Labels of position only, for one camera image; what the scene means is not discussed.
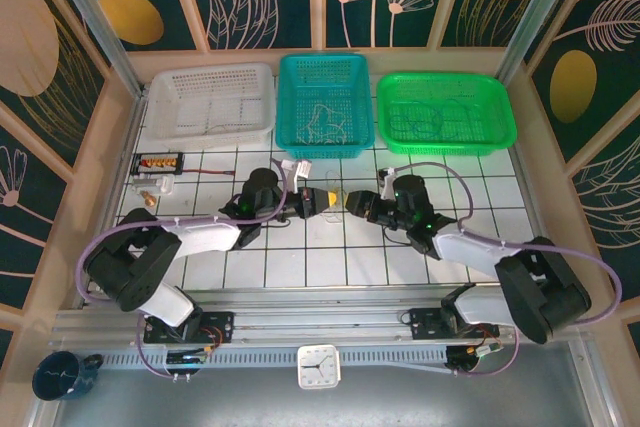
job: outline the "teal basket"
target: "teal basket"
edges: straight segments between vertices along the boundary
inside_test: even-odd
[[[487,155],[511,147],[517,137],[506,89],[479,74],[383,77],[378,125],[396,154]]]
[[[284,57],[277,105],[276,144],[296,159],[351,159],[375,141],[361,55]]]

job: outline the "screw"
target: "screw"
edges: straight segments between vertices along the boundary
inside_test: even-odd
[[[142,192],[140,192],[140,195],[144,199],[144,205],[146,205],[147,207],[153,207],[158,203],[158,199],[156,199],[153,195],[151,195],[146,190],[143,190]]]

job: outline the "white basket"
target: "white basket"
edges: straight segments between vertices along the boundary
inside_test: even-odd
[[[275,104],[267,64],[162,72],[149,90],[149,138],[181,151],[261,142],[273,130]]]

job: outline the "gray floor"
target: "gray floor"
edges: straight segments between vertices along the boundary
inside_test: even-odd
[[[592,425],[564,344],[524,346],[496,377],[345,368],[325,391],[301,390],[293,369],[208,370],[190,384],[104,371],[89,395],[63,407],[58,427]]]

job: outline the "metal frame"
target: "metal frame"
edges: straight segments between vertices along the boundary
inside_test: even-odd
[[[118,182],[127,175],[144,108],[145,99],[142,98],[132,109],[120,167],[113,179],[114,188],[104,210],[100,230],[110,226],[113,221],[115,205],[120,197],[118,185],[121,183]],[[510,150],[510,155],[520,185],[526,186],[527,174],[517,147]],[[532,228],[535,233],[544,235],[535,198],[526,187],[523,189]],[[375,352],[380,348],[403,350],[413,346],[414,349],[428,350],[464,344],[465,341],[461,339],[414,341],[409,327],[400,321],[401,314],[409,308],[439,306],[442,297],[455,287],[457,285],[223,289],[190,294],[205,310],[231,310],[236,313],[233,342],[221,347],[221,351],[229,355],[260,353],[265,352],[264,349],[291,350],[300,345],[317,343],[331,343],[340,349]],[[128,356],[137,355],[131,342],[136,323],[136,314],[124,314],[115,306],[104,308],[87,305],[83,310],[62,311],[58,314],[49,347],[52,350],[101,352],[111,356],[120,355],[122,359],[127,356],[129,359]],[[503,328],[502,334],[510,339],[506,343],[512,341],[511,329]],[[570,347],[594,425],[621,425],[620,414],[591,335],[575,328],[565,329],[554,342],[566,342]],[[165,350],[162,348],[150,347],[145,351],[156,355],[156,361],[164,358]],[[127,365],[127,368],[143,368],[137,362],[123,365]],[[47,423],[49,420],[42,420],[44,423],[37,421],[53,419],[57,415],[57,411],[41,404],[36,399],[29,427],[51,425]]]
[[[556,2],[557,0],[531,0],[529,2],[496,72],[496,78],[504,85],[509,85],[511,82]]]
[[[73,0],[82,18],[87,22],[91,32],[102,47],[111,65],[118,73],[125,87],[133,97],[140,97],[140,82],[136,78],[129,57],[116,37],[109,21],[105,17],[98,0]]]

